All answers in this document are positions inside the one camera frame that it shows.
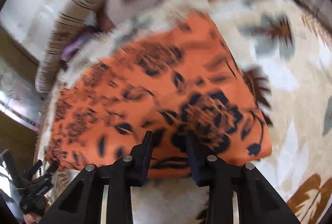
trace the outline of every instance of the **orange fabric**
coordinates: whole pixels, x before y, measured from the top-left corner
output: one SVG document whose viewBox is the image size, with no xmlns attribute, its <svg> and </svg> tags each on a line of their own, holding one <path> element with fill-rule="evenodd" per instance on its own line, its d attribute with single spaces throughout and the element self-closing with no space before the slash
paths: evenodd
<svg viewBox="0 0 332 224">
<path fill-rule="evenodd" d="M 210 18 L 193 13 L 93 65 L 60 92 L 47 152 L 61 167 L 112 164 L 153 132 L 149 177 L 190 174 L 193 129 L 226 162 L 270 155 L 263 115 Z"/>
</svg>

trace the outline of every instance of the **robotic claw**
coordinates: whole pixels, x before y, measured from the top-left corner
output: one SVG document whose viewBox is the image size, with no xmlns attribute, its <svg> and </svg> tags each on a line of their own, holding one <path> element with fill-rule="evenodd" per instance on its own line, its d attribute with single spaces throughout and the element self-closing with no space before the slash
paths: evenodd
<svg viewBox="0 0 332 224">
<path fill-rule="evenodd" d="M 226 164 L 201 145 L 192 132 L 187 134 L 186 147 L 193 180 L 199 187 L 210 186 L 207 224 L 233 223 L 233 190 L 237 192 L 240 224 L 300 223 L 252 163 L 243 167 Z M 87 165 L 39 223 L 100 223 L 103 189 L 104 185 L 109 185 L 106 223 L 132 224 L 130 187 L 146 182 L 151 155 L 152 132 L 148 131 L 142 144 L 134 146 L 130 155 L 104 167 Z M 37 164 L 28 172 L 28 178 L 37 171 L 40 166 Z M 50 177 L 56 169 L 57 163 L 54 163 L 46 172 L 47 176 L 19 185 L 22 210 L 44 214 L 38 202 L 51 188 Z"/>
</svg>

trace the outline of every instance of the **silver screw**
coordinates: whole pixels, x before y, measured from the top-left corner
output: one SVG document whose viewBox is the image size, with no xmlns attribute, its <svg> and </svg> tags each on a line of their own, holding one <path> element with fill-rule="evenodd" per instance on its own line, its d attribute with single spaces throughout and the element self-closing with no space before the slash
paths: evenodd
<svg viewBox="0 0 332 224">
<path fill-rule="evenodd" d="M 132 156 L 130 156 L 130 155 L 126 155 L 126 156 L 124 156 L 124 157 L 122 158 L 122 160 L 123 160 L 124 162 L 130 162 L 130 161 L 132 161 Z"/>
<path fill-rule="evenodd" d="M 208 159 L 208 161 L 212 161 L 212 162 L 214 162 L 214 161 L 217 160 L 217 157 L 216 157 L 215 155 L 208 155 L 208 156 L 207 156 L 207 159 Z"/>
<path fill-rule="evenodd" d="M 87 166 L 85 166 L 85 169 L 90 172 L 92 170 L 94 170 L 95 166 L 93 164 L 88 164 Z"/>
<path fill-rule="evenodd" d="M 247 169 L 254 169 L 255 168 L 255 165 L 253 165 L 251 162 L 246 163 L 245 166 L 246 166 Z"/>
</svg>

